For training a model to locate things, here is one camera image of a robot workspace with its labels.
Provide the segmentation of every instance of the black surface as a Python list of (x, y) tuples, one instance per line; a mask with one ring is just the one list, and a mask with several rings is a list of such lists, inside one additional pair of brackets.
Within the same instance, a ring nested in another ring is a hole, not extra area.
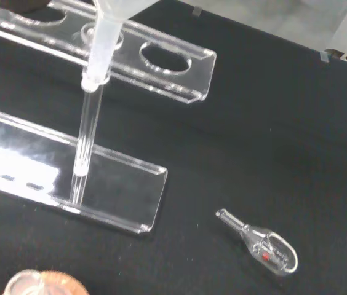
[[(207, 100), (115, 82), (97, 143), (169, 169), (156, 230), (134, 237), (0, 193), (0, 292), (16, 272), (67, 272), (91, 294), (347, 294), (347, 64), (162, 1), (136, 19), (218, 54)], [(76, 135), (80, 70), (0, 42), (0, 110)], [(296, 248), (275, 278), (214, 213)]]

